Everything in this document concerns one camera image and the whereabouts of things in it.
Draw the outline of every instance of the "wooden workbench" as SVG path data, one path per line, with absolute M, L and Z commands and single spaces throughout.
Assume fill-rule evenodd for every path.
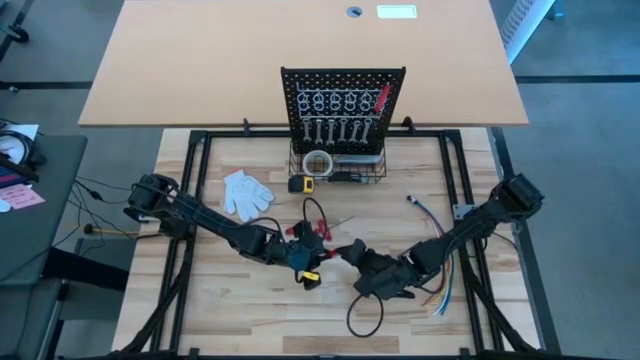
M 380 18 L 389 4 L 417 18 Z M 79 123 L 286 124 L 283 66 L 405 66 L 396 124 L 528 122 L 488 0 L 130 0 Z
M 498 182 L 486 130 L 461 131 L 474 196 L 481 202 Z M 165 130 L 157 173 L 181 178 L 188 134 L 188 129 Z M 428 206 L 445 229 L 452 226 L 437 139 L 389 138 L 386 146 L 388 176 L 380 183 L 317 187 L 313 197 L 324 207 L 330 225 L 353 217 L 332 229 L 334 240 L 329 247 L 361 238 L 377 251 L 398 254 L 415 242 L 434 236 L 425 215 L 405 200 L 407 194 Z M 233 169 L 243 168 L 275 194 L 275 202 L 265 215 L 278 219 L 283 227 L 301 218 L 303 197 L 286 190 L 288 139 L 214 139 L 211 151 L 204 191 L 206 205 L 222 212 L 222 178 Z M 457 176 L 455 159 L 452 162 Z M 191 189 L 195 187 L 197 168 L 196 161 Z M 153 225 L 146 225 L 143 230 L 152 232 Z M 498 232 L 511 238 L 507 226 L 499 227 Z M 138 243 L 114 349 L 122 348 L 133 338 L 155 307 L 167 244 L 166 239 Z M 489 240 L 486 254 L 498 306 L 524 339 L 538 346 L 518 255 L 510 244 L 497 237 Z M 427 294 L 416 291 L 415 300 L 385 302 L 384 323 L 369 339 L 353 337 L 345 325 L 347 308 L 356 297 L 352 285 L 357 270 L 334 259 L 319 271 L 323 284 L 306 292 L 294 282 L 291 270 L 253 263 L 231 250 L 225 240 L 199 231 L 180 352 L 199 347 L 200 354 L 432 355 L 456 354 L 460 347 L 473 348 L 459 267 L 452 301 L 444 316 L 431 315 L 435 305 L 421 307 Z M 429 287 L 434 288 L 436 282 L 432 281 Z M 481 305 L 479 308 L 485 339 L 489 339 L 486 314 Z M 377 317 L 377 303 L 363 301 L 356 307 L 354 328 L 366 332 L 373 328 Z M 167 318 L 165 348 L 173 316 Z

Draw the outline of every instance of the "wire basket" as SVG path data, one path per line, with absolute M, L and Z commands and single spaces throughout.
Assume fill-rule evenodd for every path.
M 303 167 L 303 159 L 306 154 L 296 154 L 294 151 L 293 141 L 289 148 L 289 176 L 307 175 Z M 314 156 L 307 164 L 308 170 L 313 174 L 316 182 L 351 182 L 360 184 L 376 184 L 383 177 L 387 176 L 387 162 L 385 156 L 385 147 L 382 145 L 379 159 L 375 163 L 356 164 L 343 163 L 346 158 L 353 159 L 354 155 L 330 154 L 333 160 L 333 171 L 328 175 L 320 175 L 326 172 L 328 161 L 322 156 Z

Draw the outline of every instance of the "pink paper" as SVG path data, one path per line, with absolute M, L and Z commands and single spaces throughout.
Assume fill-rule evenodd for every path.
M 23 184 L 0 189 L 0 199 L 8 202 L 16 210 L 44 202 L 40 195 Z

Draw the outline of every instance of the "black pegboard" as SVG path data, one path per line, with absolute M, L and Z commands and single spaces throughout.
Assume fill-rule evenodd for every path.
M 378 155 L 384 148 L 393 110 L 395 109 L 406 69 L 286 69 L 281 68 L 285 103 L 293 150 L 306 154 L 325 150 L 330 154 Z M 389 91 L 380 113 L 375 104 L 382 90 Z M 322 143 L 316 143 L 317 120 L 321 120 Z M 330 120 L 333 120 L 333 144 L 328 144 Z M 309 138 L 305 139 L 305 121 Z M 362 143 L 365 122 L 370 121 Z M 341 139 L 345 122 L 344 142 Z M 350 142 L 356 122 L 360 122 L 356 142 Z

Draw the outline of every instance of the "work glove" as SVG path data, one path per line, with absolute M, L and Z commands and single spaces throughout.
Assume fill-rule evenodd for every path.
M 273 201 L 273 193 L 260 184 L 253 176 L 247 176 L 243 170 L 235 171 L 224 178 L 226 185 L 224 211 L 233 214 L 238 211 L 242 222 L 256 219 L 259 211 L 265 211 Z

